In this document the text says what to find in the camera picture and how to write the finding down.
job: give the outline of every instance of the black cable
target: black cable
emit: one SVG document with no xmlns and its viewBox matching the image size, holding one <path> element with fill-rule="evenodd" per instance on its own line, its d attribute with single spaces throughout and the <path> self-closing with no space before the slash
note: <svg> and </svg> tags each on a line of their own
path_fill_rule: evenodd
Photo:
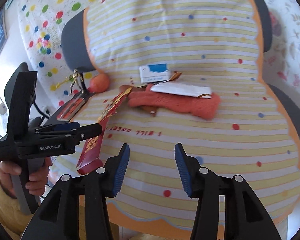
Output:
<svg viewBox="0 0 300 240">
<path fill-rule="evenodd" d="M 45 118 L 49 119 L 50 117 L 47 116 L 44 112 L 42 112 L 39 107 L 37 106 L 37 104 L 35 103 L 35 101 L 33 102 L 33 105 L 35 107 L 35 109 L 37 109 L 38 113 L 41 114 L 42 116 L 44 116 Z"/>
</svg>

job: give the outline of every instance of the gripper handle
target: gripper handle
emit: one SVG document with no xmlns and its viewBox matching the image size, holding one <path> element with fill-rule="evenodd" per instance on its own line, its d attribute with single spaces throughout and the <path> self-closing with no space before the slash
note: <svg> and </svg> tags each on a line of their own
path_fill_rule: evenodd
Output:
<svg viewBox="0 0 300 240">
<path fill-rule="evenodd" d="M 31 215 L 39 207 L 40 197 L 31 195 L 26 189 L 26 183 L 29 181 L 29 175 L 43 166 L 44 158 L 19 159 L 17 164 L 21 167 L 21 174 L 11 176 L 13 188 L 20 205 L 20 211 L 25 215 Z"/>
</svg>

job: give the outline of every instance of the white paper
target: white paper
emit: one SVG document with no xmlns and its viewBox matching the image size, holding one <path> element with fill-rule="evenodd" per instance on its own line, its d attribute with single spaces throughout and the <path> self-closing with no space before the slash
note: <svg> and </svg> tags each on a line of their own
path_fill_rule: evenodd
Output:
<svg viewBox="0 0 300 240">
<path fill-rule="evenodd" d="M 179 81 L 159 83 L 154 85 L 150 90 L 153 92 L 168 93 L 189 97 L 199 97 L 203 94 L 211 95 L 210 87 L 187 85 Z M 202 96 L 202 98 L 211 98 L 211 96 Z"/>
</svg>

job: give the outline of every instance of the wall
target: wall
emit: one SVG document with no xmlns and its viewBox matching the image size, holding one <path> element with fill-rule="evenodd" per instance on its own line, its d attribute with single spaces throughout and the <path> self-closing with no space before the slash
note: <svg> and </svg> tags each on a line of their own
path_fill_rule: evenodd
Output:
<svg viewBox="0 0 300 240">
<path fill-rule="evenodd" d="M 29 70 L 33 70 L 20 34 L 17 2 L 17 0 L 13 0 L 10 7 L 4 12 L 8 38 L 0 54 L 0 97 L 2 100 L 4 100 L 5 85 L 22 62 L 26 62 Z M 36 103 L 41 110 L 48 108 L 51 113 L 55 112 L 55 108 L 52 106 L 40 83 L 37 83 L 36 87 Z M 30 118 L 37 116 L 39 116 L 39 113 L 32 106 Z"/>
</svg>

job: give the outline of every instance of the small box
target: small box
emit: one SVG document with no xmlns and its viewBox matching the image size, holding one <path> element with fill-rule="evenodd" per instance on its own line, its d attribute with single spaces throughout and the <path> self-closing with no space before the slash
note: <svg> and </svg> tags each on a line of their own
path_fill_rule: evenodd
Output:
<svg viewBox="0 0 300 240">
<path fill-rule="evenodd" d="M 141 83 L 153 83 L 167 81 L 171 77 L 171 71 L 167 64 L 155 64 L 139 67 Z"/>
</svg>

